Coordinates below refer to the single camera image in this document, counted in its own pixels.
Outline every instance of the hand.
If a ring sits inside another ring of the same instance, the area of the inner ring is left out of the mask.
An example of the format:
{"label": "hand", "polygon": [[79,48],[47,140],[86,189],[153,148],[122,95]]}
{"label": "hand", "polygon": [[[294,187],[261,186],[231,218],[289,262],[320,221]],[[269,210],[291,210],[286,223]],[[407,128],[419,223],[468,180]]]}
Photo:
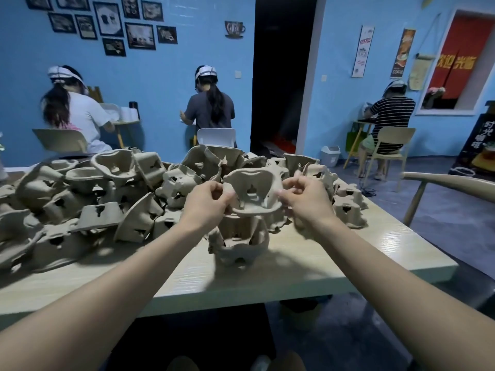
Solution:
{"label": "hand", "polygon": [[297,175],[282,182],[284,190],[277,195],[292,207],[295,216],[306,225],[316,221],[337,218],[322,182],[311,177]]}
{"label": "hand", "polygon": [[220,224],[235,195],[235,192],[223,191],[222,184],[214,181],[196,186],[187,196],[180,222],[198,226],[206,234]]}

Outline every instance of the ponytail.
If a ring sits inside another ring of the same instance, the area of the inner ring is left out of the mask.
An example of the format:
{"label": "ponytail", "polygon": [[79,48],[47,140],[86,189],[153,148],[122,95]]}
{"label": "ponytail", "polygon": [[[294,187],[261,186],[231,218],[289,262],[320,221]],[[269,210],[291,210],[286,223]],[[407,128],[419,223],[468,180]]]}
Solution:
{"label": "ponytail", "polygon": [[62,83],[54,83],[41,101],[44,104],[43,119],[47,124],[59,129],[69,123],[69,93]]}
{"label": "ponytail", "polygon": [[210,89],[207,91],[207,97],[208,102],[211,104],[211,120],[215,124],[218,124],[224,116],[225,99],[223,93],[216,86],[216,83],[210,85]]}

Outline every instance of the gray t-shirt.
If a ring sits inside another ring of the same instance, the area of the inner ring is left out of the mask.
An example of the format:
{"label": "gray t-shirt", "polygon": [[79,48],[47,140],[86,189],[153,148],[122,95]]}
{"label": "gray t-shirt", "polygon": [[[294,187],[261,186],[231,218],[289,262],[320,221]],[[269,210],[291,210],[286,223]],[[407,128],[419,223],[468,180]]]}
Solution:
{"label": "gray t-shirt", "polygon": [[224,115],[218,123],[211,120],[211,104],[208,101],[207,92],[201,92],[191,96],[187,109],[184,112],[188,120],[196,120],[196,130],[198,129],[230,129],[230,120],[236,117],[234,112],[234,102],[229,95],[223,93]]}

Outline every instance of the framed photo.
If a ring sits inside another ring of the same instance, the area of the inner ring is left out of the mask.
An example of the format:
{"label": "framed photo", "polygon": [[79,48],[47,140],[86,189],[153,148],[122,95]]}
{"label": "framed photo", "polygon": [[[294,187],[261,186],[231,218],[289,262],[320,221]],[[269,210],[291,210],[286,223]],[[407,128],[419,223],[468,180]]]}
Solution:
{"label": "framed photo", "polygon": [[125,45],[122,39],[109,39],[103,37],[103,48],[107,56],[126,57]]}
{"label": "framed photo", "polygon": [[132,49],[156,50],[153,25],[141,23],[125,23],[127,42]]}
{"label": "framed photo", "polygon": [[163,8],[161,2],[141,1],[143,18],[147,21],[163,22]]}
{"label": "framed photo", "polygon": [[138,0],[122,0],[125,18],[141,19],[139,16]]}
{"label": "framed photo", "polygon": [[98,40],[93,16],[74,14],[74,17],[76,17],[77,26],[79,26],[81,39]]}
{"label": "framed photo", "polygon": [[34,10],[53,10],[50,0],[26,0],[29,9]]}
{"label": "framed photo", "polygon": [[110,2],[93,2],[96,21],[102,37],[124,37],[119,6]]}
{"label": "framed photo", "polygon": [[70,14],[48,13],[52,29],[55,32],[77,33],[74,18]]}
{"label": "framed photo", "polygon": [[60,9],[91,10],[88,0],[57,0],[57,5]]}
{"label": "framed photo", "polygon": [[177,29],[171,26],[157,26],[158,43],[177,44]]}

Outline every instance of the black and white striped shirt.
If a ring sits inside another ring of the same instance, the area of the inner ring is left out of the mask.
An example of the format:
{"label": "black and white striped shirt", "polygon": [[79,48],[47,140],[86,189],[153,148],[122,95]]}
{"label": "black and white striped shirt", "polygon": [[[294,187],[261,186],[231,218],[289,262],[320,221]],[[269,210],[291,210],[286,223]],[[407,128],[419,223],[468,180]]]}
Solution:
{"label": "black and white striped shirt", "polygon": [[[406,128],[409,125],[409,119],[411,118],[415,106],[416,102],[413,99],[403,96],[381,99],[373,104],[370,108],[370,112],[374,115],[378,113],[375,127],[372,132],[375,146],[378,143],[378,132],[382,127],[397,126]],[[402,144],[382,143],[380,144],[377,153],[387,154],[401,148]]]}

